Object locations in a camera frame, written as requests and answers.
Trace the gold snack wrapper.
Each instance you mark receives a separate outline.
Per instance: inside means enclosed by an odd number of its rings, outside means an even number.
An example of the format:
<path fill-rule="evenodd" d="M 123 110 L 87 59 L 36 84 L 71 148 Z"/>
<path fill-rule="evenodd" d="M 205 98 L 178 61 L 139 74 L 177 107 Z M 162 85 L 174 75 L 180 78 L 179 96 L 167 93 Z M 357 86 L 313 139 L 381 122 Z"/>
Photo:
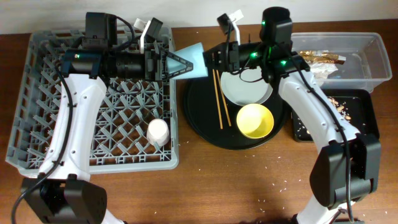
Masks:
<path fill-rule="evenodd" d="M 300 51 L 299 55 L 302 56 L 304 60 L 311 63 L 332 63 L 343 65 L 346 62 L 346 57 L 322 50 L 304 50 Z"/>

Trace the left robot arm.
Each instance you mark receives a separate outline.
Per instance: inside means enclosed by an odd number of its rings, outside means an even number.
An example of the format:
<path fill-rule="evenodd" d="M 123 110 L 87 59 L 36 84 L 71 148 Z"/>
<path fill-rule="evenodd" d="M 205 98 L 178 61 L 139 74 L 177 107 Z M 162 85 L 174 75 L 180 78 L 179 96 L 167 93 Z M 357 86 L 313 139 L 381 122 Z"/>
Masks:
<path fill-rule="evenodd" d="M 118 44 L 119 17 L 86 14 L 85 34 L 55 71 L 62 94 L 49 151 L 36 178 L 22 181 L 20 200 L 43 223 L 118 223 L 104 188 L 90 182 L 89 156 L 99 108 L 110 79 L 166 81 L 191 72 L 193 63 L 164 49 L 127 52 Z"/>

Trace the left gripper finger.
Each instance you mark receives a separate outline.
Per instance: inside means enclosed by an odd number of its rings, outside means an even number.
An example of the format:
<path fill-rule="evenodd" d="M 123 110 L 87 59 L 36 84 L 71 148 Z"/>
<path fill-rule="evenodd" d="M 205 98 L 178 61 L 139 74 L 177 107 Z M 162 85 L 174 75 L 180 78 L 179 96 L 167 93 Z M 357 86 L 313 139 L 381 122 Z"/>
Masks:
<path fill-rule="evenodd" d="M 176 66 L 176 67 L 166 67 L 162 73 L 162 81 L 169 80 L 183 80 L 188 79 L 191 76 L 193 67 Z"/>
<path fill-rule="evenodd" d="M 167 67 L 177 67 L 180 65 L 193 67 L 193 63 L 191 61 L 188 61 L 187 59 L 184 59 L 168 50 L 162 49 L 161 54 L 165 57 L 164 60 Z"/>

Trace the grey round plate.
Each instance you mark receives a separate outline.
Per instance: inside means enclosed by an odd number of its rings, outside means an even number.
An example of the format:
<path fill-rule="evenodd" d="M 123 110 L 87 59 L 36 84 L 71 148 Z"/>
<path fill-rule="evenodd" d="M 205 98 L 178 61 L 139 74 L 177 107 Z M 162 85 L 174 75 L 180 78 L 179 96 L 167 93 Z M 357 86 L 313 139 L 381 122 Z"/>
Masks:
<path fill-rule="evenodd" d="M 224 96 L 232 103 L 245 106 L 248 104 L 262 104 L 271 96 L 272 87 L 261 78 L 261 69 L 248 69 L 241 76 L 222 73 L 221 88 Z"/>

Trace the wooden chopstick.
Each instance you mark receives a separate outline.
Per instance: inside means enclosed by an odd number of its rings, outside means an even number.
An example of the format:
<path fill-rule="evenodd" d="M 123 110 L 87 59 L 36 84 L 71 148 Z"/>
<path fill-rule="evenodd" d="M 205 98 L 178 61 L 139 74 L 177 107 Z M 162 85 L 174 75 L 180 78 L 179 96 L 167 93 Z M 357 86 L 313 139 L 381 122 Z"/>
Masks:
<path fill-rule="evenodd" d="M 220 75 L 218 70 L 215 70 L 215 74 L 216 74 L 216 77 L 217 77 L 218 86 L 219 86 L 219 89 L 220 89 L 221 99 L 223 101 L 224 110 L 225 110 L 226 118 L 227 118 L 227 121 L 228 121 L 228 125 L 229 125 L 229 127 L 231 127 L 232 124 L 231 124 L 231 119 L 229 117 L 228 104 L 227 104 L 227 102 L 225 100 L 224 92 L 223 92 L 223 89 L 221 87 L 221 78 L 220 78 L 221 75 Z"/>
<path fill-rule="evenodd" d="M 216 74 L 215 74 L 215 70 L 214 69 L 212 70 L 212 74 L 213 74 L 213 83 L 214 83 L 214 89 L 215 89 L 216 106 L 217 106 L 217 111 L 218 111 L 218 119 L 219 119 L 220 129 L 223 129 L 223 121 L 222 121 L 221 108 L 220 108 L 220 100 L 219 100 L 219 94 L 218 94 Z"/>

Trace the peanut shells and rice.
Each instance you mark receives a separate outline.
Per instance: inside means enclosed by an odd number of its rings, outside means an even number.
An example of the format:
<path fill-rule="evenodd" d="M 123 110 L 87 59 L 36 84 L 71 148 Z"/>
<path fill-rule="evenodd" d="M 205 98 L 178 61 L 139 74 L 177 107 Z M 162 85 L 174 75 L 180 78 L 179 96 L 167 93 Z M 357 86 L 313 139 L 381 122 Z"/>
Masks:
<path fill-rule="evenodd" d="M 340 103 L 336 98 L 328 96 L 328 100 L 332 103 L 332 105 L 336 108 L 336 110 L 339 112 L 339 114 L 346 120 L 347 122 L 351 122 L 352 117 L 350 114 L 347 112 L 347 107 L 346 107 L 346 102 L 343 101 Z M 309 130 L 307 127 L 302 123 L 300 118 L 297 118 L 298 121 L 298 130 L 297 132 L 302 132 L 302 134 L 299 134 L 299 137 L 302 137 L 304 134 L 310 135 Z"/>

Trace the blue plastic cup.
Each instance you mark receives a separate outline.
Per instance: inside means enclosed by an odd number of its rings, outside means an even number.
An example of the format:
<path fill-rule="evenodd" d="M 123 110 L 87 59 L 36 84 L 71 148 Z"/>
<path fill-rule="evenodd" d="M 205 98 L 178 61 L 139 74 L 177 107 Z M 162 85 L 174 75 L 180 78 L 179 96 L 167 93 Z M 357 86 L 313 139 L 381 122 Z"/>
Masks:
<path fill-rule="evenodd" d="M 205 61 L 203 58 L 203 45 L 201 42 L 191 45 L 189 47 L 185 47 L 184 49 L 178 50 L 173 54 L 183 58 L 184 60 L 188 60 L 193 63 L 193 70 L 187 73 L 183 73 L 182 75 L 178 75 L 176 77 L 170 78 L 172 80 L 185 80 L 192 78 L 203 78 L 208 76 L 208 70 L 205 66 Z M 169 70 L 169 74 L 172 72 L 176 72 L 185 68 L 185 65 L 180 62 L 173 60 L 171 58 L 167 58 L 167 68 Z"/>

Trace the yellow plastic bowl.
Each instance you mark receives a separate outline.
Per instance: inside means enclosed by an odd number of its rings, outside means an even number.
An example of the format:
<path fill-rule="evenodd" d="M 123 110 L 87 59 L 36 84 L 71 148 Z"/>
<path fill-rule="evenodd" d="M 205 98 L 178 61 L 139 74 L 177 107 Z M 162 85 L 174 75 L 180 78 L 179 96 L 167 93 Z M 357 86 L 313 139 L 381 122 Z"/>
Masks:
<path fill-rule="evenodd" d="M 274 116 L 271 111 L 260 104 L 243 106 L 236 115 L 239 131 L 249 139 L 260 139 L 268 136 L 274 128 Z"/>

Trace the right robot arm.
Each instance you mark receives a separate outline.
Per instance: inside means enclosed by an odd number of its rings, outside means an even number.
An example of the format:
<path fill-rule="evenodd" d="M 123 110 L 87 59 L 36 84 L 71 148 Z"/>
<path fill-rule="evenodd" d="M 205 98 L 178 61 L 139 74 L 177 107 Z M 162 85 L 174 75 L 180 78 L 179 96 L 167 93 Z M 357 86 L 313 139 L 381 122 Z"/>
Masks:
<path fill-rule="evenodd" d="M 309 65 L 292 49 L 293 22 L 284 7 L 262 13 L 260 41 L 224 41 L 203 54 L 210 69 L 239 75 L 260 68 L 269 83 L 309 130 L 318 157 L 310 174 L 312 197 L 297 223 L 333 223 L 342 213 L 354 222 L 352 206 L 377 190 L 381 143 L 362 134 L 329 101 Z"/>

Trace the pink plastic cup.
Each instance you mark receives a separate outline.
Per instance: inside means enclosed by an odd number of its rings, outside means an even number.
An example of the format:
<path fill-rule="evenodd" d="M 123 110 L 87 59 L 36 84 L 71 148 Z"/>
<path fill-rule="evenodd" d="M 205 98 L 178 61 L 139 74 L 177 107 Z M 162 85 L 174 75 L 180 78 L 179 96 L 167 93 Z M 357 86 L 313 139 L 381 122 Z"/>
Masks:
<path fill-rule="evenodd" d="M 153 119 L 147 127 L 146 138 L 151 145 L 159 147 L 166 145 L 170 139 L 170 131 L 167 123 L 162 119 Z"/>

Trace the white paper napkin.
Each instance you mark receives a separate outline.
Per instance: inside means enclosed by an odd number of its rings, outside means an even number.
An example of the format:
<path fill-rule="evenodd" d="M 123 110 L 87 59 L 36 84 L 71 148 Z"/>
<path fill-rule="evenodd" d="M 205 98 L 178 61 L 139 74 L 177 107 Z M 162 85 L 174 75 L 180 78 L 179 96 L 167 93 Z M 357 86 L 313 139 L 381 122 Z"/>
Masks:
<path fill-rule="evenodd" d="M 330 74 L 338 71 L 338 68 L 334 63 L 309 62 L 308 65 L 316 79 L 327 79 Z"/>

